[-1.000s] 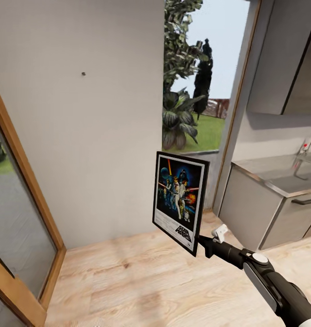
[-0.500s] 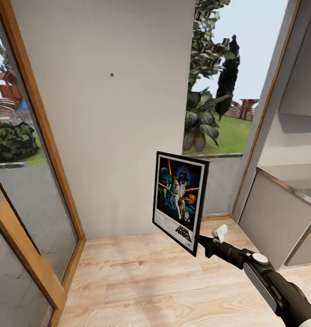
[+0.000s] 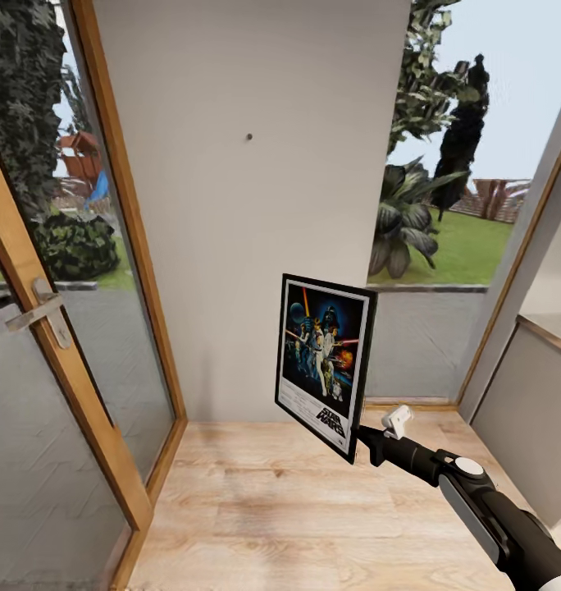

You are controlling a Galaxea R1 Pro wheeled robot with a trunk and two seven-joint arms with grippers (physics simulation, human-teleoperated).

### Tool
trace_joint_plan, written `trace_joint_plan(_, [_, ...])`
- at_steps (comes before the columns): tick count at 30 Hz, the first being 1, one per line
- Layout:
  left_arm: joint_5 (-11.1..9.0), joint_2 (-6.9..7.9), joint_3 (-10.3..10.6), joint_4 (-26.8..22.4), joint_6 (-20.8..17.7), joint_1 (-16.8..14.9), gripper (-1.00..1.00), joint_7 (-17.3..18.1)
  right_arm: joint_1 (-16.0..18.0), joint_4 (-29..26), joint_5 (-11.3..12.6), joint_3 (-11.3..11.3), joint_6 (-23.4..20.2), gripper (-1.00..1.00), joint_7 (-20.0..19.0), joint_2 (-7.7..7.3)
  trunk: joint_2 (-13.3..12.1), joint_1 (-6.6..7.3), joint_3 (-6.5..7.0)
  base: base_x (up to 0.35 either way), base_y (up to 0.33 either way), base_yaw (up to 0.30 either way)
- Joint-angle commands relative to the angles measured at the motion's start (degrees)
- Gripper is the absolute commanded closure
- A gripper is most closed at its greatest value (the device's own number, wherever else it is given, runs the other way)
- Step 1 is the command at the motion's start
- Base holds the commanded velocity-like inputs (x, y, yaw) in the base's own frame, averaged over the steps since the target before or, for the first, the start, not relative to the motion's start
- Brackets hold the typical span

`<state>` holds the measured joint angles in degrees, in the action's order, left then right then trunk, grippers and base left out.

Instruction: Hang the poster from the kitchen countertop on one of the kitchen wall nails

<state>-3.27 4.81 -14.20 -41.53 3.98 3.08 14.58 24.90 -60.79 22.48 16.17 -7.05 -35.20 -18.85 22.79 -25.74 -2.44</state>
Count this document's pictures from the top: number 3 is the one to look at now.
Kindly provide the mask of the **poster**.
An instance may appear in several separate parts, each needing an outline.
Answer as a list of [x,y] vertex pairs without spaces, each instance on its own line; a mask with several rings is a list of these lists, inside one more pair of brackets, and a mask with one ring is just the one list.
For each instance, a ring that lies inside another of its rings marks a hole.
[[275,403],[351,465],[378,295],[282,273]]

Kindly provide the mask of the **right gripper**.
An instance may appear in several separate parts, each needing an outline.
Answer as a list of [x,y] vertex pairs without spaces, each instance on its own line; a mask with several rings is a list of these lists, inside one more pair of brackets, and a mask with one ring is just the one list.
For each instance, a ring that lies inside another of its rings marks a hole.
[[388,460],[406,472],[413,473],[413,457],[421,444],[404,436],[399,440],[388,438],[381,430],[361,424],[359,429],[350,428],[355,437],[370,448],[370,462],[373,465],[379,467],[385,460]]

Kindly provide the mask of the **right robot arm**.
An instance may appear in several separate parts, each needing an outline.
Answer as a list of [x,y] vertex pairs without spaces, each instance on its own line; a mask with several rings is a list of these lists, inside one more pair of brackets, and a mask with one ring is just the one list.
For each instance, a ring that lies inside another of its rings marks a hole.
[[350,428],[370,448],[376,467],[388,460],[433,488],[440,485],[446,501],[516,591],[561,591],[561,549],[542,521],[498,492],[479,463],[405,438],[403,424],[410,416],[408,407],[399,405],[382,417],[385,431],[361,424]]

